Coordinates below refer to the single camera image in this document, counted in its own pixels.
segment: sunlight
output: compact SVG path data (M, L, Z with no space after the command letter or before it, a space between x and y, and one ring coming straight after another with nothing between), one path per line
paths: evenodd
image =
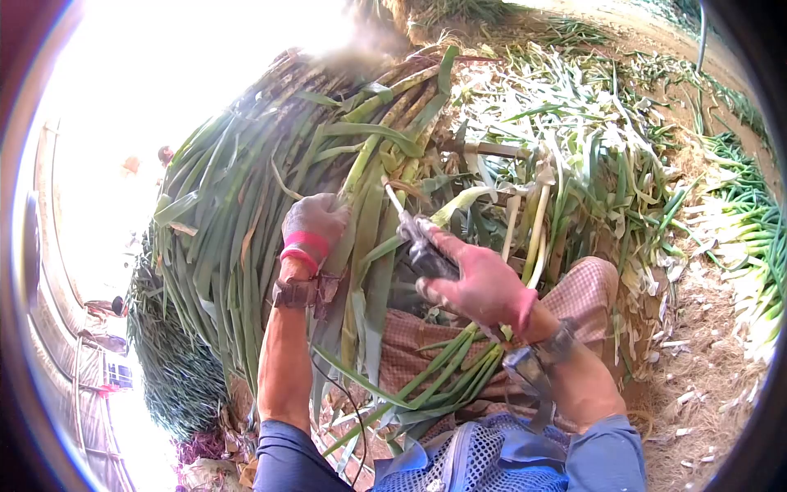
M55 185L61 250L83 301L122 295L133 269L130 231L146 230L161 173L157 151L177 148L260 77L282 50L345 45L341 2L87 2L57 59L31 133L60 122ZM137 176L123 176L129 157ZM111 331L124 335L125 322ZM175 450L150 419L141 368L134 390L110 397L120 453L137 490L173 490Z

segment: blue mesh vest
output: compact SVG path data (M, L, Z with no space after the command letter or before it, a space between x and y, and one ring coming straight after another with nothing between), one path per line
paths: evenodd
M375 462L374 492L563 492L569 438L497 413L467 422L392 460Z

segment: black cable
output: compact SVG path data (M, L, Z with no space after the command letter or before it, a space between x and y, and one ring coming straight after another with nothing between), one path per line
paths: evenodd
M360 477L360 473L364 470L364 463L366 463L366 452L369 449L369 443L366 441L366 426L364 425L364 421L360 418L360 412L358 411L358 405L355 404L355 401L353 400L353 397L350 395L349 391L347 391L347 389L345 389L344 386L339 384L338 381L330 378L328 376L328 374L325 374L325 371L323 371L319 367L319 365L317 365L317 363L314 361L313 357L309 357L309 358L312 360L312 365L314 366L314 368L317 369L317 371L320 374L322 374L325 379L327 379L328 381L331 381L334 384L334 386L336 386L339 390L342 391L342 393L344 393L347 396L347 399L349 400L349 402L351 404L353 404L353 409L355 410L355 416L358 417L358 424L360 425L360 433L364 436L364 456L360 459L360 464L358 465L358 473L355 475L355 478L353 479L352 483L350 483L350 486L354 489L355 488L355 482L358 481L358 477ZM312 405L322 405L322 402L321 401L313 401ZM315 424L317 424L317 427L320 427L320 422L315 422Z

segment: work glove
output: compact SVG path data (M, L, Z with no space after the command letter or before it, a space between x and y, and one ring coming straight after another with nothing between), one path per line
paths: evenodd
M537 291L525 287L498 253L467 244L423 217L417 217L416 223L460 270L457 281L419 278L416 289L425 299L482 327L510 324L516 338L523 342L534 343L551 335L554 316L538 301ZM531 323L534 308L538 317L551 317L548 326Z
M282 223L284 250L280 258L302 261L309 276L314 276L342 237L349 217L349 207L340 206L333 193L320 193L295 202Z

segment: blue sleeve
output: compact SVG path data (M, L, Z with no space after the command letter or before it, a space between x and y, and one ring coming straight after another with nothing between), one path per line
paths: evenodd
M349 488L301 429L278 420L260 423L254 492L346 492Z
M645 491L645 459L639 433L623 415L596 422L571 438L566 459L568 490Z

